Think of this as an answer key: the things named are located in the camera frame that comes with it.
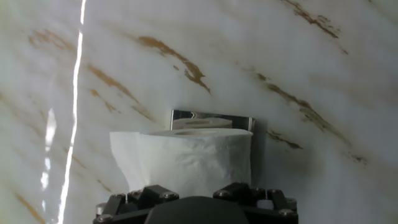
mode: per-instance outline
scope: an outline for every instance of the black plastic part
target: black plastic part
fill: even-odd
[[[281,210],[285,208],[290,209],[289,205],[287,204],[285,195],[281,190],[268,190],[267,198],[268,200],[272,200],[272,202],[274,203],[274,210]]]
[[[230,197],[219,197],[217,194],[213,198],[227,200],[230,202],[238,202],[240,205],[256,206],[258,199],[253,196],[252,190],[248,184],[233,183],[221,190],[226,190],[231,194]]]
[[[249,224],[237,203],[208,197],[189,197],[158,205],[146,224]]]
[[[222,190],[228,197],[164,198],[170,192],[159,185],[146,187],[140,194],[110,196],[103,214],[112,215],[106,222],[93,220],[94,224],[298,224],[297,212],[279,213],[289,208],[280,190],[267,191],[274,203],[273,210],[257,208],[258,200],[265,198],[265,190],[250,189],[247,184],[233,183]]]
[[[141,196],[138,199],[138,209],[152,208],[155,205],[178,199],[178,197],[170,199],[164,198],[163,193],[166,192],[170,192],[170,190],[159,185],[153,185],[144,188]]]
[[[125,195],[111,195],[105,205],[102,214],[110,214],[112,216],[115,216],[119,212],[120,205],[124,203],[126,203]]]
[[[299,216],[295,213],[283,217],[277,210],[267,210],[256,207],[242,206],[250,224],[298,224]]]
[[[265,189],[262,189],[262,188],[252,189],[251,193],[253,194],[253,197],[256,201],[266,199],[267,192]]]

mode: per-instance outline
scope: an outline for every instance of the chrome toilet paper holder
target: chrome toilet paper holder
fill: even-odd
[[[195,119],[195,118],[222,118],[232,121],[232,128],[243,129],[246,131],[254,132],[255,119],[250,117],[242,116],[231,116],[224,114],[213,114],[213,113],[202,113],[194,111],[183,111],[183,110],[172,110],[172,121],[170,124],[170,130],[173,130],[173,124],[178,119]]]

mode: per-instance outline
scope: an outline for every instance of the white toilet paper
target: white toilet paper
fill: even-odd
[[[111,147],[130,190],[159,184],[181,197],[211,197],[230,183],[251,183],[251,136],[220,128],[111,133]]]
[[[173,121],[173,130],[192,128],[232,128],[232,121],[223,118],[182,118]]]

